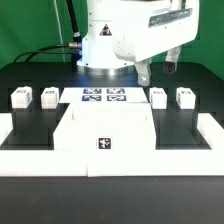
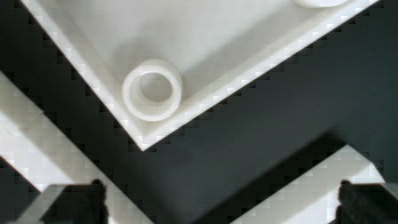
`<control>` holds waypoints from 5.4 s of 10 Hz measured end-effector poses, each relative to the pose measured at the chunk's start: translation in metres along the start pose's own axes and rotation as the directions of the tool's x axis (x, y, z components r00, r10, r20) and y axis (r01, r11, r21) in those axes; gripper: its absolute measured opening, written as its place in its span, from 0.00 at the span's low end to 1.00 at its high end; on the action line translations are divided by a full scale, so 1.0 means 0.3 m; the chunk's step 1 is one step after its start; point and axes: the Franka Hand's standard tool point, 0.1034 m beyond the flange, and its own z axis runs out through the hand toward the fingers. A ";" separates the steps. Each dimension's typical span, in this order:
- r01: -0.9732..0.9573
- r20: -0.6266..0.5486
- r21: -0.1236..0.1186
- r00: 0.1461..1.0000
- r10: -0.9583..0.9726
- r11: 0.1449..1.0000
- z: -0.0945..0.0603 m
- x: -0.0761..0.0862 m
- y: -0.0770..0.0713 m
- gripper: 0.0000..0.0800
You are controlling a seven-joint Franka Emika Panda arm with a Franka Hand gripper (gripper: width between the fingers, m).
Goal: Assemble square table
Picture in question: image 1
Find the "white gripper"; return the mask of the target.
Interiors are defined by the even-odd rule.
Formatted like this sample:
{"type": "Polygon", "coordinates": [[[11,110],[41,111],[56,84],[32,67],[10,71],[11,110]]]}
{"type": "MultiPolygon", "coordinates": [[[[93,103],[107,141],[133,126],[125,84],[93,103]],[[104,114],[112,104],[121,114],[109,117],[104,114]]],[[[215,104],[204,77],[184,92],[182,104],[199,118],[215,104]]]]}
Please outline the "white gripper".
{"type": "Polygon", "coordinates": [[[150,57],[169,50],[163,72],[175,73],[180,45],[195,39],[198,20],[199,0],[184,4],[179,0],[119,0],[112,28],[114,53],[121,60],[137,62],[138,84],[149,86],[150,57]]]}

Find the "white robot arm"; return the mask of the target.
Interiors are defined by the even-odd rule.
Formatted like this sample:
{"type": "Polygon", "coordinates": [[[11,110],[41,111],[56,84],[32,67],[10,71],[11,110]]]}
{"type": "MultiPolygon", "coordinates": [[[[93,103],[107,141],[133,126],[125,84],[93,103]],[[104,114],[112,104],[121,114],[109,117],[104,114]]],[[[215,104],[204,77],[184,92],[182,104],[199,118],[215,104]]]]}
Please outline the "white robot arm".
{"type": "Polygon", "coordinates": [[[87,0],[88,31],[78,69],[93,75],[137,71],[151,82],[151,60],[166,54],[163,71],[177,70],[181,46],[195,39],[199,0],[87,0]]]}

